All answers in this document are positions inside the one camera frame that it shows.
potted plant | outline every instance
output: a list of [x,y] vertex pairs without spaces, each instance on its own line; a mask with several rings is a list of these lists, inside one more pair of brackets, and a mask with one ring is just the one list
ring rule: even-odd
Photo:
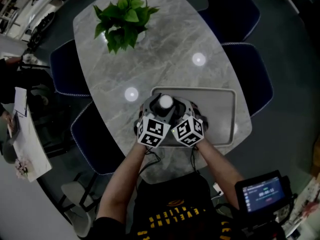
[[126,50],[128,46],[135,48],[138,34],[147,30],[150,15],[159,11],[156,7],[149,7],[147,0],[145,7],[143,4],[141,0],[118,0],[116,5],[111,2],[104,10],[94,5],[100,20],[94,38],[105,32],[109,52],[117,53],[120,48]]

person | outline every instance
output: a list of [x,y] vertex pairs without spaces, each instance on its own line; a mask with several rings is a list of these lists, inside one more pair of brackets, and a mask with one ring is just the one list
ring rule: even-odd
[[[196,144],[229,204],[239,209],[235,184],[243,177],[207,140]],[[216,212],[207,181],[197,172],[137,190],[133,224],[126,235],[127,206],[144,160],[146,147],[135,143],[114,172],[101,198],[92,239],[242,239],[231,218]]]
[[[40,110],[48,104],[48,99],[41,95],[33,95],[31,88],[43,84],[52,92],[55,86],[50,75],[41,69],[23,69],[18,71],[18,67],[23,65],[23,59],[30,55],[22,57],[11,57],[7,60],[0,59],[0,103],[9,104],[15,102],[15,87],[21,87],[27,90],[27,101],[32,112]],[[1,118],[6,121],[8,126],[13,130],[13,118],[8,111],[0,104]]]

floor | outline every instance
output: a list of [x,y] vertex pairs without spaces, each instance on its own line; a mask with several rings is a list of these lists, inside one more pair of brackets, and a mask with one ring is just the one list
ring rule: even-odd
[[[46,38],[35,55],[48,62],[50,53],[74,38],[73,19],[95,0],[69,0],[57,13]],[[196,10],[207,0],[188,0]],[[313,144],[320,123],[320,58],[313,48],[304,24],[284,0],[253,0],[261,12],[255,31],[247,39],[259,50],[274,88],[274,98],[252,118],[252,133],[226,158],[244,175],[255,177],[274,170],[288,175],[293,192],[299,193],[310,180]],[[78,100],[74,116],[80,112]],[[82,108],[89,102],[81,101]],[[50,160],[53,169],[42,178],[56,200],[60,186],[84,172],[89,182],[93,171],[77,148]],[[212,185],[208,168],[200,170]],[[109,177],[100,177],[95,193],[103,192]]]

